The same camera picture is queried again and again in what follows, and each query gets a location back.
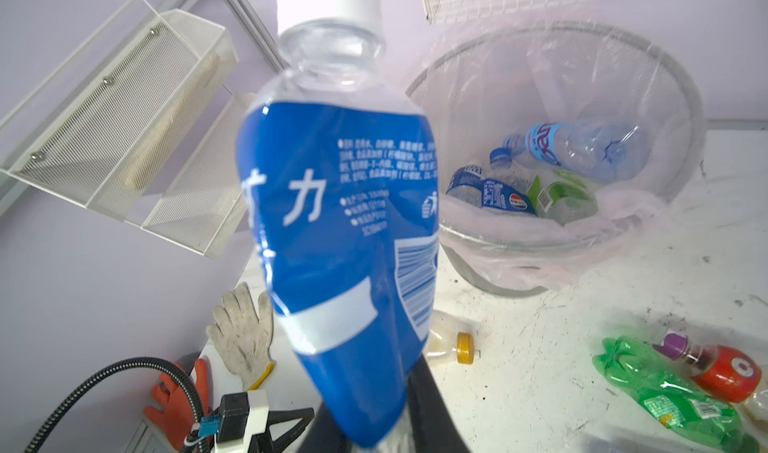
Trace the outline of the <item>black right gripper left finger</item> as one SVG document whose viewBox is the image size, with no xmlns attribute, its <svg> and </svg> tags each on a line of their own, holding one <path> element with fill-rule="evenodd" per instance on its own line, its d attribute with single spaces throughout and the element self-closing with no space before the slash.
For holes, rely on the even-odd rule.
<svg viewBox="0 0 768 453">
<path fill-rule="evenodd" d="M 298 453 L 350 453 L 352 443 L 336 424 L 325 403 L 317 410 Z"/>
</svg>

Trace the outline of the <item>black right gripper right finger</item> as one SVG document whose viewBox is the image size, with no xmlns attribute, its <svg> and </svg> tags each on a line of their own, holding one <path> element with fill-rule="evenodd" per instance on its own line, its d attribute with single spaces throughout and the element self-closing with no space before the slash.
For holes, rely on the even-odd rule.
<svg viewBox="0 0 768 453">
<path fill-rule="evenodd" d="M 418 360 L 409 373 L 407 402 L 416 452 L 470 452 L 450 416 L 424 357 Z"/>
</svg>

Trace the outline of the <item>yellow cap orange bottle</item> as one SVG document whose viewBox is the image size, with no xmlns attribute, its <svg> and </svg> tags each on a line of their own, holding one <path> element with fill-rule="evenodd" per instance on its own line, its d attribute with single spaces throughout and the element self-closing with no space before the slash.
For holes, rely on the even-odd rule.
<svg viewBox="0 0 768 453">
<path fill-rule="evenodd" d="M 463 319 L 434 310 L 423 356 L 433 365 L 472 365 L 476 358 L 474 327 Z"/>
</svg>

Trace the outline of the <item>crushed bottle blue red label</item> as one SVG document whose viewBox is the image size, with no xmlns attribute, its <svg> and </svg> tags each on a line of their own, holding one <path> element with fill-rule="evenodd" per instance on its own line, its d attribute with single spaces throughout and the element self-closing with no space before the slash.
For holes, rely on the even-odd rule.
<svg viewBox="0 0 768 453">
<path fill-rule="evenodd" d="M 501 180 L 486 177 L 480 164 L 470 163 L 457 169 L 446 194 L 494 213 L 536 215 L 526 195 Z"/>
</svg>

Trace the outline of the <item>bright green label bottle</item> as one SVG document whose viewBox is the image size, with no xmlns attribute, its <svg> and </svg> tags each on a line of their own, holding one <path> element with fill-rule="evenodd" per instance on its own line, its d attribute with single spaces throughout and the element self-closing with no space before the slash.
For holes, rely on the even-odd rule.
<svg viewBox="0 0 768 453">
<path fill-rule="evenodd" d="M 529 199 L 540 218 L 566 225 L 598 213 L 593 193 L 593 186 L 575 173 L 539 169 L 533 172 Z"/>
</svg>

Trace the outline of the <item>white cap blue label bottle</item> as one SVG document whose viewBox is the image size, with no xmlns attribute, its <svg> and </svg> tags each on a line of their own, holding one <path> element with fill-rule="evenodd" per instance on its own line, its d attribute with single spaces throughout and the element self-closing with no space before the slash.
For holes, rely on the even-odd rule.
<svg viewBox="0 0 768 453">
<path fill-rule="evenodd" d="M 433 309 L 437 152 L 378 72 L 380 0 L 276 0 L 286 68 L 236 143 L 264 280 L 347 440 L 373 448 L 407 405 Z"/>
</svg>

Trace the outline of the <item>colourful label clear bottle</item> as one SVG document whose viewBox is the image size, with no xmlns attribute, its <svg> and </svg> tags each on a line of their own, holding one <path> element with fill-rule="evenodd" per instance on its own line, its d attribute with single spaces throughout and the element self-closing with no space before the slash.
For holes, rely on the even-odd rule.
<svg viewBox="0 0 768 453">
<path fill-rule="evenodd" d="M 519 164 L 567 170 L 598 184 L 626 181 L 645 167 L 652 135 L 627 121 L 574 120 L 536 124 L 502 142 Z"/>
</svg>

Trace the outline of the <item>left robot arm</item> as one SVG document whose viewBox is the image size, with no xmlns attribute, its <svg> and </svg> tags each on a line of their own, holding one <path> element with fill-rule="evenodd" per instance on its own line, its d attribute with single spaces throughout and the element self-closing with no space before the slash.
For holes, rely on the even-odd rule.
<svg viewBox="0 0 768 453">
<path fill-rule="evenodd" d="M 204 381 L 182 365 L 161 358 L 130 358 L 129 369 L 109 370 L 109 375 L 90 387 L 75 403 L 61 404 L 54 410 L 65 412 L 47 434 L 36 432 L 26 438 L 27 446 L 3 442 L 3 452 L 122 452 L 144 418 L 141 409 L 151 402 L 150 382 L 162 373 L 171 377 L 185 375 L 196 385 L 206 407 L 219 406 L 224 394 L 244 390 L 239 377 L 231 374 L 218 354 L 205 350 L 192 357 L 203 359 L 208 368 Z"/>
</svg>

